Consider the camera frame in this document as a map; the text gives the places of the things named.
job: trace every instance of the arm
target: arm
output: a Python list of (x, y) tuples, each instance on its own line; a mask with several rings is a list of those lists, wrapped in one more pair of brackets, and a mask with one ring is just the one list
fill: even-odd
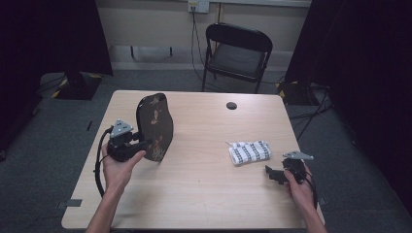
[(86, 232), (109, 232), (115, 217), (121, 195), (131, 178), (134, 165), (146, 154), (145, 151), (137, 152), (128, 161), (121, 163), (107, 156), (107, 145), (102, 147), (103, 173), (106, 180), (106, 192), (88, 224)]
[(307, 182), (298, 184), (290, 171), (285, 171), (289, 183), (286, 184), (287, 192), (293, 198), (297, 208), (303, 215), (308, 233), (326, 233), (326, 228), (321, 221), (314, 205), (312, 189)]

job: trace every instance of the chair backrest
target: chair backrest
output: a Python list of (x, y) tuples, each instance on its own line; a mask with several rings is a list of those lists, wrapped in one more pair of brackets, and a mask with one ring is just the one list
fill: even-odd
[(210, 40), (240, 47), (246, 50), (272, 52), (272, 41), (264, 33), (228, 23), (214, 23), (206, 29), (206, 39), (210, 47)]

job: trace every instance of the light wood tabletop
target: light wood tabletop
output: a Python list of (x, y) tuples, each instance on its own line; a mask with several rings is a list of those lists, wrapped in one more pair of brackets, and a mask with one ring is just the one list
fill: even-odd
[[(85, 229), (101, 200), (93, 170), (104, 130), (118, 118), (137, 128), (135, 113), (139, 101), (158, 92), (119, 90), (113, 94), (72, 195), (72, 199), (81, 199), (82, 204), (67, 208), (63, 227)], [(282, 154), (299, 150), (279, 96), (162, 93), (167, 97), (174, 121), (173, 141), (162, 162), (142, 159), (135, 166), (119, 202), (114, 228), (304, 227), (293, 200), (282, 185), (268, 179), (264, 169), (268, 165), (282, 170)], [(228, 102), (236, 103), (237, 109), (229, 110)], [(272, 157), (234, 166), (226, 142), (258, 140), (268, 142)]]

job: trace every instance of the wall outlet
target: wall outlet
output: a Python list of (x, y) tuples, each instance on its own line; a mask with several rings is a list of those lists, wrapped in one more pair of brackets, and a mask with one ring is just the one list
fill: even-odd
[(188, 11), (196, 13), (209, 13), (208, 1), (188, 1)]

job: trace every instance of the gray carpet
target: gray carpet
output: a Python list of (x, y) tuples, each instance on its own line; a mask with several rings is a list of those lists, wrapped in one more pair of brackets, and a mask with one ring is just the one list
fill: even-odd
[[(266, 72), (267, 83), (261, 85), (259, 93), (276, 94), (273, 83), (284, 74)], [(59, 76), (44, 76), (42, 83)], [(229, 92), (252, 93), (255, 87), (219, 77), (208, 82), (214, 85), (208, 85), (212, 89)], [(72, 195), (115, 90), (199, 91), (200, 87), (201, 81), (190, 70), (115, 71), (114, 77), (102, 80), (91, 101), (52, 99), (54, 89), (43, 91), (45, 98), (37, 115), (10, 145), (6, 161), (0, 163), (0, 232), (71, 232), (61, 227), (64, 210), (58, 206)], [(323, 92), (316, 95), (321, 100)], [(316, 108), (287, 106), (287, 111), (297, 116), (314, 113)], [(292, 121), (296, 135), (306, 122)], [(298, 141), (303, 152), (316, 158), (308, 164), (317, 182), (328, 231), (412, 232), (412, 220), (385, 178), (352, 141), (349, 126), (334, 109), (315, 116)]]

